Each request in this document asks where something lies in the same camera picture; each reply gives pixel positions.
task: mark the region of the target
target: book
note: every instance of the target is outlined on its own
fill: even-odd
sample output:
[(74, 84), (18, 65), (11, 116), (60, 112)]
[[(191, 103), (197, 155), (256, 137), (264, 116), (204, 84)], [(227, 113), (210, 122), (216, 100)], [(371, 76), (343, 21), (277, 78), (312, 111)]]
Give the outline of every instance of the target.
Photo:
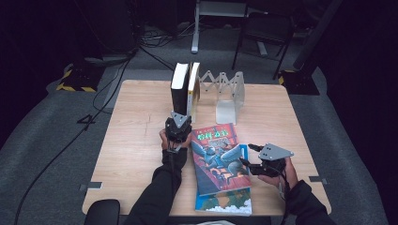
[(250, 188), (247, 187), (205, 196), (200, 196), (199, 192), (197, 192), (195, 211), (250, 216), (252, 214)]
[(170, 86), (173, 111), (182, 115), (187, 115), (189, 77), (189, 65), (177, 63)]
[(190, 81), (188, 83), (187, 115), (191, 116), (193, 123), (196, 120), (196, 105), (200, 98), (199, 66), (200, 63), (197, 62), (191, 64)]
[(249, 170), (239, 160), (247, 147), (238, 144), (232, 123), (193, 129), (191, 146), (200, 196), (251, 186)]

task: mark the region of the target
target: table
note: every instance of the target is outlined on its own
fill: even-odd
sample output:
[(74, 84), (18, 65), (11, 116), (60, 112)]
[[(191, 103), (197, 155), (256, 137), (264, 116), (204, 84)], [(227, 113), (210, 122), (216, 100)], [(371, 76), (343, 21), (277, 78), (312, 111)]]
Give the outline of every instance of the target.
[[(217, 91), (201, 90), (193, 128), (215, 125)], [(83, 211), (102, 199), (120, 201), (121, 215), (129, 213), (152, 173), (161, 165), (159, 131), (170, 116), (172, 100), (170, 82), (124, 81), (115, 104), (114, 113), (106, 131), (99, 158), (91, 178), (102, 182), (100, 189), (89, 189)], [(321, 182), (310, 182), (318, 176), (313, 158), (305, 142), (289, 96), (280, 85), (245, 84), (245, 104), (236, 124), (241, 143), (263, 145), (273, 143), (295, 153), (292, 161), (298, 179), (305, 180), (314, 195), (330, 213), (329, 200)], [(258, 163), (258, 153), (249, 151), (251, 163)], [(183, 180), (171, 211), (172, 216), (212, 216), (194, 211), (196, 177), (191, 151), (182, 172)], [(282, 215), (284, 202), (277, 188), (251, 175), (252, 206), (255, 216)]]
[[(195, 29), (193, 32), (191, 53), (199, 52), (199, 16), (243, 17), (245, 15), (245, 7), (246, 4), (244, 1), (240, 3), (196, 0)], [(257, 42), (257, 46), (261, 55), (266, 56), (268, 54), (264, 43)]]

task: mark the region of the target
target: dark background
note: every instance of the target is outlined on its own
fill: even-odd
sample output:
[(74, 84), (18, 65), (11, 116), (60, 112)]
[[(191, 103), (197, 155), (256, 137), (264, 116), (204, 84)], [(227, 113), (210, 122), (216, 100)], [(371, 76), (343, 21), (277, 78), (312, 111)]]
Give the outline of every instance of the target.
[[(84, 57), (111, 53), (97, 41), (81, 11), (107, 46), (124, 52), (135, 44), (131, 37), (139, 32), (137, 26), (156, 11), (149, 1), (131, 2), (134, 8), (124, 1), (78, 1), (80, 9), (66, 0), (1, 3), (0, 146), (68, 64), (83, 65)], [(175, 6), (170, 9), (177, 15), (173, 23), (189, 17), (188, 10), (178, 7), (181, 2), (162, 2)], [(343, 1), (306, 62), (316, 63), (324, 73), (329, 98), (377, 183), (391, 224), (398, 223), (393, 207), (398, 202), (393, 157), (398, 125), (396, 11), (395, 1)], [(166, 29), (175, 32), (173, 26)]]

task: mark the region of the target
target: book cover illustration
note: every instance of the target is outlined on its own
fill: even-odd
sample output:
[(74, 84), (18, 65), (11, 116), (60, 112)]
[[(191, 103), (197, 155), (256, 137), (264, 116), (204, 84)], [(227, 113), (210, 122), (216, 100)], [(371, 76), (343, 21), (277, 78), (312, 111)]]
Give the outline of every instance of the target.
[(193, 129), (191, 146), (200, 195), (251, 186), (248, 168), (239, 160), (247, 146), (238, 144), (232, 123)]
[(195, 210), (249, 216), (252, 214), (250, 188), (230, 190), (205, 196), (200, 196), (199, 192), (197, 192)]

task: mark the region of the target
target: person's left hand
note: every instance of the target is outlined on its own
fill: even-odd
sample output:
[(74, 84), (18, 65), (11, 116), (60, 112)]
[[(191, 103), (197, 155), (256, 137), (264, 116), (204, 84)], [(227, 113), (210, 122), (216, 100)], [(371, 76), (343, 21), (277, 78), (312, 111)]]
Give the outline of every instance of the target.
[[(168, 148), (166, 129), (162, 129), (159, 132), (159, 135), (161, 136), (161, 149), (165, 150), (165, 149)], [(191, 144), (191, 134), (188, 135), (187, 140), (184, 143), (182, 143), (181, 147), (188, 148), (190, 146), (190, 144)], [(174, 146), (174, 147), (179, 146), (179, 144), (176, 144), (176, 143), (173, 143), (173, 142), (170, 142), (170, 145)]]

